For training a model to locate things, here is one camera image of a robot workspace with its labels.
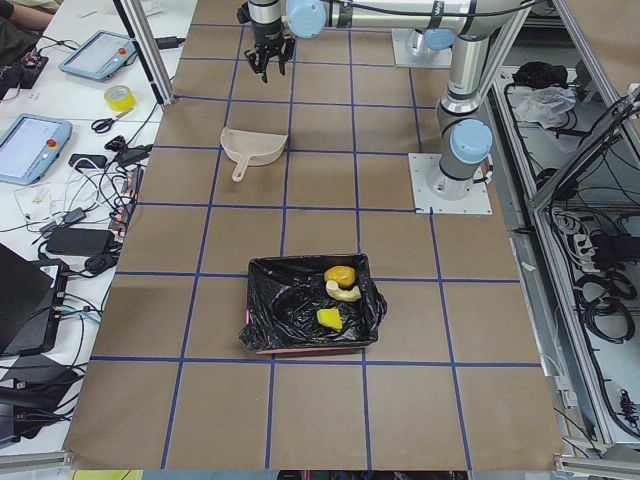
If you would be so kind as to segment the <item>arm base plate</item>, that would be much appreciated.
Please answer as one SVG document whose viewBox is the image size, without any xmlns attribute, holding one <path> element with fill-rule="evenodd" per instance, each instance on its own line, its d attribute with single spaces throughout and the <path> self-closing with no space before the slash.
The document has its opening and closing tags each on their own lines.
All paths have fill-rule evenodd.
<svg viewBox="0 0 640 480">
<path fill-rule="evenodd" d="M 440 154 L 410 153 L 409 172 L 414 211 L 420 214 L 491 215 L 486 175 L 478 165 L 474 176 L 452 180 L 440 170 Z"/>
<path fill-rule="evenodd" d="M 397 67 L 448 69 L 456 35 L 448 29 L 393 29 L 392 44 Z"/>
</svg>

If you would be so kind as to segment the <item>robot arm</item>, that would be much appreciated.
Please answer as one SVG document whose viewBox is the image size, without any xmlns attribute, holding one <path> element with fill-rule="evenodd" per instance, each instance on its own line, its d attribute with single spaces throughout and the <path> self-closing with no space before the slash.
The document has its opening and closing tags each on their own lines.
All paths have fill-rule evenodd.
<svg viewBox="0 0 640 480">
<path fill-rule="evenodd" d="M 427 51 L 450 48 L 455 40 L 455 33 L 449 29 L 415 29 L 409 37 L 408 48 L 415 55 L 425 55 Z"/>
<path fill-rule="evenodd" d="M 326 27 L 400 28 L 425 34 L 446 30 L 453 37 L 447 87 L 436 112 L 443 153 L 427 175 L 430 191 L 447 201 L 465 198 L 493 144 L 489 128 L 475 113 L 531 7 L 530 1 L 247 1 L 237 10 L 250 24 L 254 46 L 244 55 L 261 78 L 276 59 L 283 69 L 298 39 Z"/>
</svg>

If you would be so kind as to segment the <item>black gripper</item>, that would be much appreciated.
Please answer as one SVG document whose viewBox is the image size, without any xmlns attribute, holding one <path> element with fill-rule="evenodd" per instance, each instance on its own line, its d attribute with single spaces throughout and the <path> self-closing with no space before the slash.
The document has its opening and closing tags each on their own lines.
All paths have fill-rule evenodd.
<svg viewBox="0 0 640 480">
<path fill-rule="evenodd" d="M 270 23 L 252 22 L 255 45 L 244 52 L 245 57 L 252 65 L 254 73 L 260 77 L 263 83 L 268 82 L 267 68 L 269 60 L 278 59 L 278 69 L 282 76 L 286 75 L 286 64 L 294 56 L 295 40 L 284 31 L 281 19 Z"/>
</svg>

